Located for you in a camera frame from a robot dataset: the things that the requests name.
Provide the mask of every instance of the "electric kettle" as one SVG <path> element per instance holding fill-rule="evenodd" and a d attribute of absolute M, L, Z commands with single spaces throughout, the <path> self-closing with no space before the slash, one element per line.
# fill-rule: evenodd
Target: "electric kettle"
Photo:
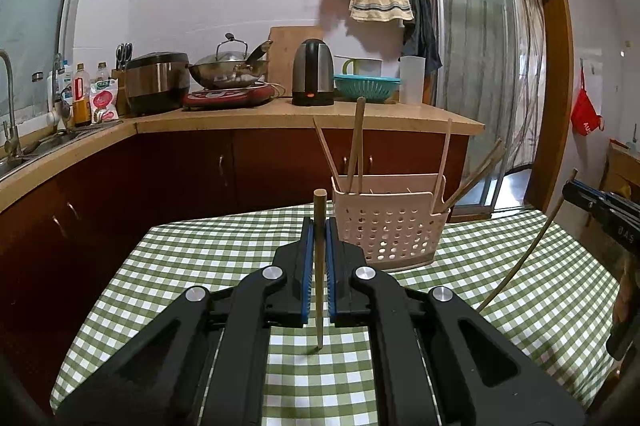
<path fill-rule="evenodd" d="M 303 107 L 334 104 L 334 58 L 327 44 L 309 38 L 293 58 L 292 103 Z"/>

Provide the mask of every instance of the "teal colander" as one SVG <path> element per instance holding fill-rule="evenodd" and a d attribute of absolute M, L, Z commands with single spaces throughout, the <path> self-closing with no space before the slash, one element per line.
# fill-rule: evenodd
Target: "teal colander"
<path fill-rule="evenodd" d="M 334 74 L 335 87 L 346 98 L 355 100 L 360 96 L 367 102 L 382 103 L 398 90 L 398 78 L 358 76 L 355 74 Z"/>

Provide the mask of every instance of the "lid handle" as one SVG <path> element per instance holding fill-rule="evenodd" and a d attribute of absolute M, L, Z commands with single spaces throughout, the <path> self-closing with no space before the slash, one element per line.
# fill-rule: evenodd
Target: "lid handle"
<path fill-rule="evenodd" d="M 218 46 L 216 47 L 216 61 L 218 61 L 218 50 L 220 49 L 220 46 L 223 44 L 228 44 L 229 42 L 240 42 L 241 44 L 244 44 L 244 59 L 246 60 L 246 55 L 249 51 L 249 46 L 246 44 L 246 42 L 244 40 L 238 40 L 232 32 L 228 32 L 225 34 L 225 38 L 226 40 L 224 42 L 220 42 L 218 44 Z"/>

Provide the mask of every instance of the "plastic basket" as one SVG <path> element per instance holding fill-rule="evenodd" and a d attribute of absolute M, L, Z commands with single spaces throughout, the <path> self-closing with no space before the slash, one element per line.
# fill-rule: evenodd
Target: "plastic basket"
<path fill-rule="evenodd" d="M 450 210 L 430 212 L 436 173 L 365 175 L 360 195 L 340 192 L 335 181 L 334 216 L 340 239 L 360 246 L 367 263 L 387 270 L 428 265 Z M 340 176 L 343 186 L 347 176 Z M 357 177 L 353 179 L 355 189 Z M 439 200 L 444 193 L 445 179 Z"/>
<path fill-rule="evenodd" d="M 397 78 L 376 78 L 355 76 L 353 74 L 335 74 L 336 88 L 346 98 L 356 100 L 360 96 L 367 98 L 367 103 L 381 103 L 398 90 L 400 80 Z"/>

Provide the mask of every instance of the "pink plastic basket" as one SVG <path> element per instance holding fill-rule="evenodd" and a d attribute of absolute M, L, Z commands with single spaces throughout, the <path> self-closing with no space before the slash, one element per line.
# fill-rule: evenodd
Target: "pink plastic basket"
<path fill-rule="evenodd" d="M 397 271 L 432 263 L 450 212 L 430 212 L 437 176 L 365 175 L 360 195 L 340 192 L 332 179 L 340 239 L 360 246 L 367 263 L 378 269 Z M 340 184 L 346 181 L 346 175 L 340 176 Z M 444 186 L 443 178 L 441 202 Z"/>

